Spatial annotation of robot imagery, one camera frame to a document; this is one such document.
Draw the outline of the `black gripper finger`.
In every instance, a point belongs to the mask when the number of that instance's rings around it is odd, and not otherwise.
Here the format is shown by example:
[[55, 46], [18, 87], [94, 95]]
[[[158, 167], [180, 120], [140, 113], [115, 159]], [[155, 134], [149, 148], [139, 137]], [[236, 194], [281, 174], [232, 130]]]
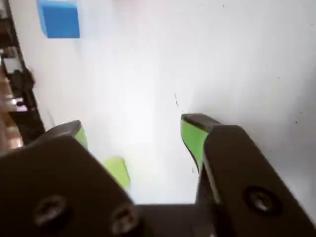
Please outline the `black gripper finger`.
[[60, 135], [0, 159], [3, 237], [143, 237], [138, 210], [73, 136]]
[[196, 202], [213, 217], [215, 237], [313, 237], [316, 228], [246, 131], [204, 114], [181, 115], [193, 158]]

